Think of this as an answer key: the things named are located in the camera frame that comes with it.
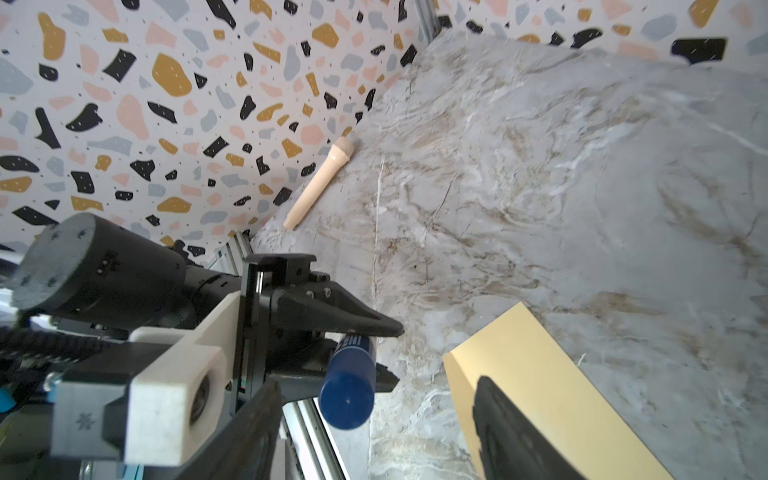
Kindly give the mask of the blue white glue stick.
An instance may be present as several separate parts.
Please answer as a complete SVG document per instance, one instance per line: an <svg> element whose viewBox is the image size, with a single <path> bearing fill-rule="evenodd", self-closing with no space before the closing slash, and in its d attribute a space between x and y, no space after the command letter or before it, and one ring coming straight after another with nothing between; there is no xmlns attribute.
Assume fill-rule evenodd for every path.
<svg viewBox="0 0 768 480"><path fill-rule="evenodd" d="M318 395L320 413L332 427L354 430L370 417L376 391L376 347L364 335L348 334L337 345Z"/></svg>

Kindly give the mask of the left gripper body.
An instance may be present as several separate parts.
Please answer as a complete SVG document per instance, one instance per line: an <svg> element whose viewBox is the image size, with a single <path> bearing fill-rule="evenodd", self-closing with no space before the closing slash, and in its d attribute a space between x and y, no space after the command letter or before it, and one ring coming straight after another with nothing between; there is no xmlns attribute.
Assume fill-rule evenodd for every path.
<svg viewBox="0 0 768 480"><path fill-rule="evenodd" d="M324 373L308 366L327 361L330 341L294 307L279 307L280 296L297 288L306 300L322 292L330 276L312 270L317 257L306 253L250 254L243 259L230 383L230 412L237 413L272 379L290 403L319 395Z"/></svg>

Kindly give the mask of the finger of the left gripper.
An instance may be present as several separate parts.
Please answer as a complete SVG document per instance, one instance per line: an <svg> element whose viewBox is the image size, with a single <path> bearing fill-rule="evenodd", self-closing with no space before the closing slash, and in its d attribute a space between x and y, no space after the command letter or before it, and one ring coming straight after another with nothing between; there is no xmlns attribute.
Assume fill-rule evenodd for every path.
<svg viewBox="0 0 768 480"><path fill-rule="evenodd" d="M386 338L399 337L405 330L400 321L369 308L333 281L276 287L269 311L271 323L287 330Z"/></svg>
<svg viewBox="0 0 768 480"><path fill-rule="evenodd" d="M373 393L387 393L395 389L400 379L382 364L376 364L373 380L354 379L349 372L329 370L318 360L307 362L281 362L266 368L265 378L280 386L285 402L316 398L326 387L346 388L350 392L368 387Z"/></svg>

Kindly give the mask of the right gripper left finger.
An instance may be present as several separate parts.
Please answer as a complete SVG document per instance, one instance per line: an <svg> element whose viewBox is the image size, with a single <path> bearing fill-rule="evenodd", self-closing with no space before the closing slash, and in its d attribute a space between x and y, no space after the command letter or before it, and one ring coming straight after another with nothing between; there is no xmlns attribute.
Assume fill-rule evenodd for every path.
<svg viewBox="0 0 768 480"><path fill-rule="evenodd" d="M282 406L279 384L266 381L175 479L269 479Z"/></svg>

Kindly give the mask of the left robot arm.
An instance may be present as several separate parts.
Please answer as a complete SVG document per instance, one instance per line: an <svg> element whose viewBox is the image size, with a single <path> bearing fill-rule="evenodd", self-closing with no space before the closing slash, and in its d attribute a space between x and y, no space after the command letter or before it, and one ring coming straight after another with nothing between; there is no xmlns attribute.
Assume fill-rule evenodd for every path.
<svg viewBox="0 0 768 480"><path fill-rule="evenodd" d="M166 327L185 333L235 294L234 363L224 377L237 394L233 406L269 379L282 383L289 401L312 398L329 370L331 334L387 338L404 331L315 271L313 262L311 254L253 254L234 276L195 264L182 242L166 247L80 213L46 228L19 264L2 262L17 322L1 331L1 356L77 363L109 348L93 334L35 331L29 321L38 314L111 332Z"/></svg>

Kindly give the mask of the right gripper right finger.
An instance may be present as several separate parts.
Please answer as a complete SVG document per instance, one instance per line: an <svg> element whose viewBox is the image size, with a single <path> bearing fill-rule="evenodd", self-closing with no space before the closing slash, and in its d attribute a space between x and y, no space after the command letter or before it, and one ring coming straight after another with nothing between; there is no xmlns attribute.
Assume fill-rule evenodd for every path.
<svg viewBox="0 0 768 480"><path fill-rule="evenodd" d="M487 479L583 479L487 376L479 378L472 415Z"/></svg>

